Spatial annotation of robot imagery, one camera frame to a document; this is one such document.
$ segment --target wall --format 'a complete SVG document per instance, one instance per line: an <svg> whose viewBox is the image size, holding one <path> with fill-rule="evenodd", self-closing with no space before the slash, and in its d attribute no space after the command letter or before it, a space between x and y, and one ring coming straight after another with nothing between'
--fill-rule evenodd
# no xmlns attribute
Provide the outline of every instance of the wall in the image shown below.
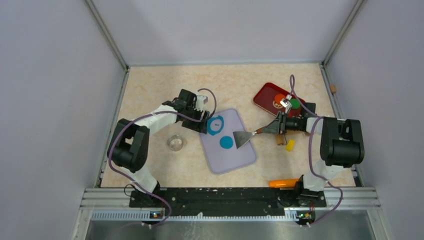
<svg viewBox="0 0 424 240"><path fill-rule="evenodd" d="M129 65L321 61L355 0L94 0Z"/></svg>
<svg viewBox="0 0 424 240"><path fill-rule="evenodd" d="M331 60L348 118L360 119L361 164L397 239L422 239L424 1L367 1Z"/></svg>
<svg viewBox="0 0 424 240"><path fill-rule="evenodd" d="M69 239L123 71L82 0L3 0L0 29L0 238Z"/></svg>

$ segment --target yellow sponge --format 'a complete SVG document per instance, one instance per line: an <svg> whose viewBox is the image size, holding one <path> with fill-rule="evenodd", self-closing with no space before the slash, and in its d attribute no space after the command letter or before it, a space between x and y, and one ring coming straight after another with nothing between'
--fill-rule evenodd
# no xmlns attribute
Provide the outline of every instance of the yellow sponge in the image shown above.
<svg viewBox="0 0 424 240"><path fill-rule="evenodd" d="M287 145L285 146L285 149L286 149L288 152L291 152L294 146L295 146L295 140L290 139L290 140L288 140L288 143L287 143Z"/></svg>

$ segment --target purple cutting board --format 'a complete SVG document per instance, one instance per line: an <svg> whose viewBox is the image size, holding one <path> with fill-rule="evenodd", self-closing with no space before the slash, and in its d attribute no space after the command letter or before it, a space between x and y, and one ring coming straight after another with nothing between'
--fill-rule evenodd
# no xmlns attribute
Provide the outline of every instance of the purple cutting board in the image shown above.
<svg viewBox="0 0 424 240"><path fill-rule="evenodd" d="M218 131L221 128L222 121L218 118L219 116L223 119L223 128L220 132ZM207 134L201 133L200 139L207 164L212 173L217 175L227 173L251 165L256 161L256 152L250 141L239 149L236 148L233 132L246 131L237 110L230 108L216 112L209 121L208 132ZM220 145L221 138L225 136L232 139L232 147L229 149Z"/></svg>

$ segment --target orange circle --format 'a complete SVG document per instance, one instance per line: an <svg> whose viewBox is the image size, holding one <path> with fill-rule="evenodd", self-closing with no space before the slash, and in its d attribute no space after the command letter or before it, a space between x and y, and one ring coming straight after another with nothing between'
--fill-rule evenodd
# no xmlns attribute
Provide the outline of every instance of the orange circle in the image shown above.
<svg viewBox="0 0 424 240"><path fill-rule="evenodd" d="M281 100L283 100L285 98L286 98L286 96L284 96L283 94L277 94L274 97L274 101L275 101L276 104L280 104Z"/></svg>

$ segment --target green lid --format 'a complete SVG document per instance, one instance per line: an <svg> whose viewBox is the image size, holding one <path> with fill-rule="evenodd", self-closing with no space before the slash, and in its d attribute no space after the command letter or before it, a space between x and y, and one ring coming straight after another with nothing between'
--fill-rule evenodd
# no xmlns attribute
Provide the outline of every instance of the green lid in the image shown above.
<svg viewBox="0 0 424 240"><path fill-rule="evenodd" d="M296 98L290 99L290 103L292 105L291 106L292 109L298 109L301 106L301 103Z"/></svg>

